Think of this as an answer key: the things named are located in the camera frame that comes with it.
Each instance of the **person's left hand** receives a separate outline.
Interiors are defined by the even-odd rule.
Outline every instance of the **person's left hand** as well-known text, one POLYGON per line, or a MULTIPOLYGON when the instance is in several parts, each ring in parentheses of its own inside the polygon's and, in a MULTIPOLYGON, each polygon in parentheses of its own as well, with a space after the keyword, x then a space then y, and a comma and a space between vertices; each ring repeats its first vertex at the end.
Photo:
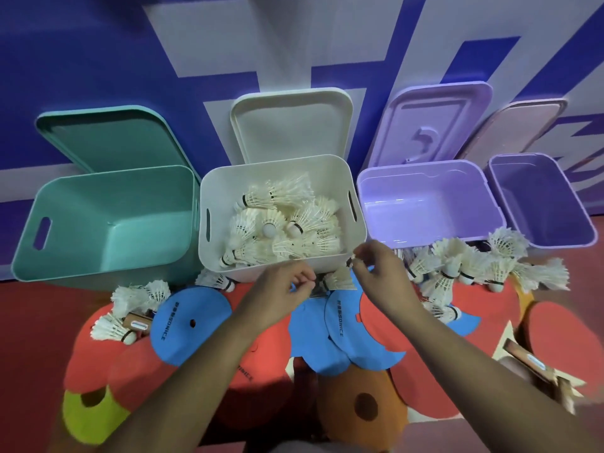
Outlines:
POLYGON ((287 261, 268 267, 241 300, 234 315, 245 317, 255 333, 281 321, 310 297, 316 275, 304 261, 287 261), (296 291, 291 292, 292 283, 296 291))

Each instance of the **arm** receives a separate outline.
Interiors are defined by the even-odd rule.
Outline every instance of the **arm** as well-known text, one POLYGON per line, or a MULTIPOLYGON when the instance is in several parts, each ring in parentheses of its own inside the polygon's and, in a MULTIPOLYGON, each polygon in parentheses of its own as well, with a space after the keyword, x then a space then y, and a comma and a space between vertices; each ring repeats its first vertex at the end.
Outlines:
POLYGON ((315 274, 302 261, 269 267, 229 319, 99 448, 185 452, 197 447, 254 339, 308 298, 315 274), (291 283, 298 286, 290 292, 291 283))
POLYGON ((491 451, 597 451, 576 417, 433 318, 388 247, 374 240, 355 254, 353 269, 367 297, 410 340, 491 451), (373 272, 364 262, 375 265, 373 272))

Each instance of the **pile of shuttlecocks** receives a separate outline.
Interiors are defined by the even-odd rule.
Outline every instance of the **pile of shuttlecocks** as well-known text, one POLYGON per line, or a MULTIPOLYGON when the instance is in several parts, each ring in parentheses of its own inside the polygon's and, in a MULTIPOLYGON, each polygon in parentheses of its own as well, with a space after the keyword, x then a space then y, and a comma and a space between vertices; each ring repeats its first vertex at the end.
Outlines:
POLYGON ((552 258, 544 265, 520 262, 528 256, 529 241, 518 231, 499 228, 489 234, 488 251, 479 251, 459 238, 444 238, 430 246, 395 249, 405 261, 409 279, 420 284, 427 299, 424 306, 443 322, 453 321, 461 312, 449 307, 453 283, 485 284, 493 292, 503 291, 508 276, 515 276, 525 292, 538 289, 568 290, 568 270, 562 259, 552 258))
POLYGON ((148 282, 145 286, 118 286, 111 295, 111 313, 96 320, 90 337, 94 340, 116 340, 131 345, 137 340, 137 335, 135 331, 124 327, 124 318, 128 313, 153 316, 170 294, 168 283, 162 280, 148 282))
POLYGON ((222 267, 338 254, 339 205, 315 197, 308 174, 254 185, 235 205, 222 267))

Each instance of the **hand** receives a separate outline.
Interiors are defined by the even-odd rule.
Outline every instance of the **hand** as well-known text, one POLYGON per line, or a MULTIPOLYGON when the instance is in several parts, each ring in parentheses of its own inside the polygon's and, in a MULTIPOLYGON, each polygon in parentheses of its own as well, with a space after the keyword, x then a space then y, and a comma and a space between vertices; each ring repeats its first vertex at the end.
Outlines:
POLYGON ((241 300, 235 314, 260 334, 281 321, 310 297, 316 275, 304 261, 288 261, 268 267, 241 300), (296 291, 291 292, 292 283, 296 291))
POLYGON ((393 316, 423 310, 405 265, 388 246, 377 240, 354 250, 352 270, 369 300, 390 320, 393 316), (375 266, 370 272, 367 266, 375 266))

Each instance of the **white bin lid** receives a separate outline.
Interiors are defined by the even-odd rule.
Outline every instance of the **white bin lid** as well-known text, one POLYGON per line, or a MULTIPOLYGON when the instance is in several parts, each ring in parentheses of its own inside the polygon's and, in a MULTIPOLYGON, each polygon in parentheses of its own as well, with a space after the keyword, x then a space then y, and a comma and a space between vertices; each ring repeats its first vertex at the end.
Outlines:
POLYGON ((350 95, 337 87, 249 93, 231 108, 246 164, 334 154, 344 158, 350 95))

